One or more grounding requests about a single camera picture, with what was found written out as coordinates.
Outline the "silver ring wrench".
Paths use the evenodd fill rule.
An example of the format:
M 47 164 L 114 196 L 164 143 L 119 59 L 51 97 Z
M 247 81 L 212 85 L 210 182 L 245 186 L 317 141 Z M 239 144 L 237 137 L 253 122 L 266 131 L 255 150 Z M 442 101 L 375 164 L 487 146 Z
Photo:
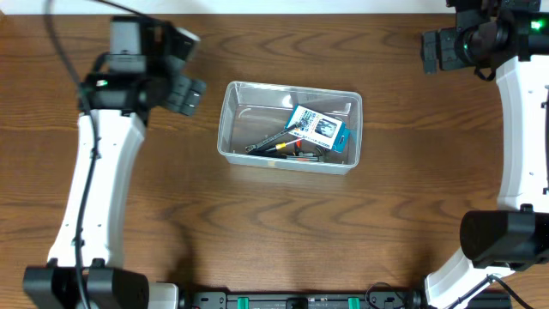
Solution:
M 268 145 L 269 143 L 279 139 L 280 137 L 288 134 L 289 132 L 305 127 L 307 124 L 308 124 L 308 122 L 306 120 L 299 120 L 297 123 L 290 125 L 289 127 L 285 128 L 281 132 L 278 132 L 278 133 L 276 133 L 272 136 L 269 136 L 268 138 L 264 139 L 261 142 L 248 145 L 244 149 L 247 153 L 257 151 L 258 149 L 262 148 L 263 146 Z

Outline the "red handled pliers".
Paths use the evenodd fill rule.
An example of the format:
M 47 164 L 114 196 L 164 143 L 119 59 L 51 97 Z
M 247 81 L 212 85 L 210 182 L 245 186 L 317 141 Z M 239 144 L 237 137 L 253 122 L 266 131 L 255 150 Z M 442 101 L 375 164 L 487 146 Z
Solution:
M 302 140 L 299 139 L 296 143 L 294 143 L 294 154 L 295 155 L 302 155 L 304 153 L 302 146 Z

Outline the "blue white cardboard box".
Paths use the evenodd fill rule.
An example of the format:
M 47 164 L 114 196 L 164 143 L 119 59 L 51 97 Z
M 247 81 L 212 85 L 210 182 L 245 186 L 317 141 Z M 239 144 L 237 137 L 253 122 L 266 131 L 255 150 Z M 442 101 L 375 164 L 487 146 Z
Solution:
M 285 129 L 294 126 L 290 134 L 317 146 L 342 153 L 347 146 L 350 130 L 347 124 L 304 106 L 296 106 Z

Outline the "black handled hammer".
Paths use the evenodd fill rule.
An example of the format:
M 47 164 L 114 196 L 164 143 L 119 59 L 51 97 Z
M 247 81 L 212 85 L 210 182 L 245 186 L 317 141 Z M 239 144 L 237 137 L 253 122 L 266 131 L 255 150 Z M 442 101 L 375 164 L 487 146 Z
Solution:
M 303 161 L 303 162 L 324 162 L 322 155 L 316 153 L 281 153 L 281 152 L 257 152 L 254 153 L 256 156 L 275 158 L 275 159 L 284 159 L 290 161 Z

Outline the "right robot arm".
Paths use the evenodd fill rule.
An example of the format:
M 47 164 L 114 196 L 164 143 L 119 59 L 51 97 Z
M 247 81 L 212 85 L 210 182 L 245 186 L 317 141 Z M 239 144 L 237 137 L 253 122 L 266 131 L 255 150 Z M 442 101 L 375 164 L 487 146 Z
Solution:
M 467 212 L 460 246 L 407 308 L 501 308 L 516 303 L 493 283 L 548 261 L 548 14 L 538 1 L 448 0 L 455 25 L 425 32 L 424 70 L 472 68 L 498 86 L 504 125 L 503 174 L 494 210 Z

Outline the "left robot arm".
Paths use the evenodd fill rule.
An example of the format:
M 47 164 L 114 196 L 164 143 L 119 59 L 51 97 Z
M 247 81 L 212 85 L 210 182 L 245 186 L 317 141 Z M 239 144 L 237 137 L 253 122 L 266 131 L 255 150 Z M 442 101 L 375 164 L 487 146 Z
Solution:
M 23 290 L 39 308 L 183 308 L 170 282 L 124 268 L 124 218 L 133 166 L 157 106 L 192 115 L 204 82 L 184 75 L 199 38 L 168 21 L 115 16 L 110 49 L 79 85 L 78 148 L 62 225 Z

